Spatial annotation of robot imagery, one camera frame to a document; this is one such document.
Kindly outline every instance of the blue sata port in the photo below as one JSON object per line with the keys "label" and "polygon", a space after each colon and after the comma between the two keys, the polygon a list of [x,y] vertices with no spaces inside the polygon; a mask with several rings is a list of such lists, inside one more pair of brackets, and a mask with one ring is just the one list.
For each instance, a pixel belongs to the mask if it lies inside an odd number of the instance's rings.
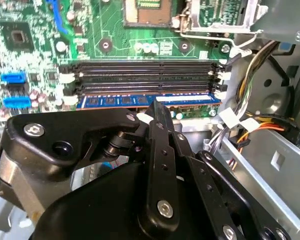
{"label": "blue sata port", "polygon": [[7,84],[24,84],[26,82],[25,72],[10,72],[1,74],[1,81]]}
{"label": "blue sata port", "polygon": [[31,100],[28,96],[9,96],[3,99],[3,105],[10,109],[25,109],[31,107]]}

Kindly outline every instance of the round bolt head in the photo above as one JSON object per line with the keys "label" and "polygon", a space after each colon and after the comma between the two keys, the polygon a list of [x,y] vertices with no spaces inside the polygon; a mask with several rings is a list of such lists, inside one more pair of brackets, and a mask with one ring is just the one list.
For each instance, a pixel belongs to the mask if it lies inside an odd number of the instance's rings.
{"label": "round bolt head", "polygon": [[206,159],[212,160],[212,157],[208,153],[205,153],[204,156],[205,156]]}
{"label": "round bolt head", "polygon": [[297,42],[300,42],[300,31],[297,31],[296,34],[295,34],[295,40]]}
{"label": "round bolt head", "polygon": [[237,235],[230,226],[224,225],[222,230],[228,240],[237,240]]}
{"label": "round bolt head", "polygon": [[182,134],[179,133],[177,136],[180,140],[185,140],[185,136],[183,136]]}
{"label": "round bolt head", "polygon": [[158,208],[159,213],[165,218],[170,219],[174,215],[174,210],[172,206],[166,200],[158,201],[156,206]]}
{"label": "round bolt head", "polygon": [[230,46],[228,44],[225,44],[222,46],[221,48],[221,52],[223,52],[224,54],[227,54],[230,52]]}
{"label": "round bolt head", "polygon": [[217,111],[214,110],[214,109],[211,109],[211,110],[209,111],[209,115],[210,115],[211,117],[215,117],[215,116],[217,115]]}
{"label": "round bolt head", "polygon": [[131,113],[128,113],[126,115],[126,118],[129,119],[130,121],[135,121],[136,120],[135,117]]}
{"label": "round bolt head", "polygon": [[37,123],[29,123],[23,128],[25,134],[31,137],[41,137],[45,134],[45,129],[43,126]]}
{"label": "round bolt head", "polygon": [[275,231],[282,240],[287,240],[286,236],[283,234],[281,230],[277,229]]}

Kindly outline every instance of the screw hole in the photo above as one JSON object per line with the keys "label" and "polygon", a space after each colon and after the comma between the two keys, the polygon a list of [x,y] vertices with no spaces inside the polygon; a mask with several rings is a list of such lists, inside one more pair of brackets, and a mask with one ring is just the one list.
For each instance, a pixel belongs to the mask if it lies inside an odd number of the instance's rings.
{"label": "screw hole", "polygon": [[213,187],[210,186],[210,185],[207,185],[207,186],[206,186],[206,189],[208,189],[208,191],[210,191],[210,192],[213,192],[213,191],[214,191]]}
{"label": "screw hole", "polygon": [[56,141],[54,144],[52,144],[52,150],[60,157],[67,157],[74,151],[71,144],[67,143],[66,141]]}
{"label": "screw hole", "polygon": [[162,168],[163,171],[168,171],[168,166],[165,165],[165,164],[162,164],[161,168]]}
{"label": "screw hole", "polygon": [[263,85],[267,88],[267,87],[269,87],[271,84],[272,84],[272,80],[271,80],[271,79],[267,79],[267,80],[264,81],[264,84],[263,84]]}

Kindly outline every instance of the electronic component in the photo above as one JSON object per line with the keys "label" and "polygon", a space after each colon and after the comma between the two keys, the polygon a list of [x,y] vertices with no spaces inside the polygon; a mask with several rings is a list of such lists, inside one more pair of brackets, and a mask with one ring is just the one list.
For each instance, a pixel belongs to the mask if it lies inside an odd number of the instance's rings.
{"label": "electronic component", "polygon": [[11,116],[16,116],[16,115],[19,115],[20,112],[19,112],[18,109],[13,108],[13,109],[10,110],[10,114],[11,114]]}
{"label": "electronic component", "polygon": [[78,0],[74,1],[73,3],[73,10],[74,11],[79,11],[82,8],[82,3]]}
{"label": "electronic component", "polygon": [[171,0],[124,0],[124,24],[130,27],[169,27],[172,2]]}
{"label": "electronic component", "polygon": [[30,98],[31,100],[35,100],[35,99],[37,99],[38,95],[39,95],[39,91],[36,90],[36,89],[33,89],[33,90],[30,92],[29,98]]}
{"label": "electronic component", "polygon": [[196,114],[196,117],[210,117],[211,109],[217,110],[221,101],[209,93],[179,93],[179,94],[145,94],[145,95],[105,95],[105,96],[85,96],[78,103],[77,107],[85,108],[140,108],[148,107],[154,100],[163,103],[165,106],[202,106],[207,107],[202,110],[200,107],[182,108],[182,111],[195,112],[200,110],[205,114]]}
{"label": "electronic component", "polygon": [[63,41],[58,41],[55,44],[55,49],[59,52],[59,53],[63,53],[66,49],[67,49],[67,45],[63,42]]}
{"label": "electronic component", "polygon": [[241,0],[190,0],[191,21],[188,30],[201,33],[251,33],[250,27],[268,12],[268,6],[248,0],[242,24],[237,24],[241,4]]}
{"label": "electronic component", "polygon": [[1,81],[7,84],[24,84],[27,80],[24,72],[4,73],[0,76]]}
{"label": "electronic component", "polygon": [[6,48],[10,51],[32,52],[34,43],[29,24],[23,21],[0,22]]}
{"label": "electronic component", "polygon": [[78,53],[84,53],[85,52],[85,46],[84,45],[78,45],[76,46],[76,50]]}
{"label": "electronic component", "polygon": [[37,83],[39,81],[37,73],[30,73],[29,77],[30,81],[33,83]]}
{"label": "electronic component", "polygon": [[77,35],[77,36],[81,36],[84,34],[82,26],[74,26],[73,29],[74,29],[75,35]]}
{"label": "electronic component", "polygon": [[28,96],[10,96],[3,99],[6,108],[23,109],[31,107],[31,100]]}
{"label": "electronic component", "polygon": [[69,23],[73,23],[76,19],[76,12],[74,10],[68,11],[66,13],[66,19],[68,20]]}
{"label": "electronic component", "polygon": [[49,80],[51,80],[51,81],[56,80],[56,73],[55,73],[55,72],[49,72],[49,73],[48,73],[48,78],[49,78]]}

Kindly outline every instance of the black plastic part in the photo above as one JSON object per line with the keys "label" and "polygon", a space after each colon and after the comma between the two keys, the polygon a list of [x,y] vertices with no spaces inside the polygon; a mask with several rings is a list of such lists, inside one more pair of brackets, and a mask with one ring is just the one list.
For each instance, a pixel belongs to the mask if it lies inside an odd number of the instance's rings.
{"label": "black plastic part", "polygon": [[220,92],[226,92],[228,90],[228,85],[226,84],[218,84],[217,87],[220,90]]}
{"label": "black plastic part", "polygon": [[78,62],[61,65],[61,73],[74,73],[76,94],[204,92],[223,70],[215,61]]}
{"label": "black plastic part", "polygon": [[249,138],[247,138],[246,140],[243,140],[243,141],[237,143],[238,139],[239,139],[238,136],[233,136],[233,137],[229,138],[229,141],[232,143],[232,145],[236,149],[244,148],[244,147],[248,146],[251,142],[251,140]]}
{"label": "black plastic part", "polygon": [[[143,194],[138,219],[142,229],[149,236],[166,239],[178,228],[180,219],[175,153],[169,146],[169,130],[159,121],[150,122],[148,138],[149,150],[145,156],[147,178],[143,190],[140,191]],[[160,215],[157,203],[161,200],[172,206],[171,218]]]}
{"label": "black plastic part", "polygon": [[284,233],[290,240],[288,233],[277,221],[255,200],[251,194],[223,167],[214,156],[212,160],[205,157],[206,151],[200,151],[196,157],[201,159],[208,167],[213,181],[221,194],[236,226],[241,226],[243,235],[247,240],[268,240],[266,228],[273,232],[271,240],[281,240],[276,230]]}
{"label": "black plastic part", "polygon": [[[97,152],[102,155],[99,143],[104,136],[119,131],[134,132],[139,127],[139,120],[129,120],[127,114],[131,112],[117,108],[18,115],[7,121],[1,147],[18,165],[38,178],[62,181],[76,168],[92,164],[94,159],[88,157]],[[28,136],[24,126],[29,123],[43,126],[44,135]],[[54,144],[60,142],[70,146],[70,154],[59,154]]]}
{"label": "black plastic part", "polygon": [[[140,228],[142,163],[126,163],[53,203],[41,216],[32,240],[151,240]],[[187,183],[176,180],[180,222],[167,240],[211,240],[207,219]]]}

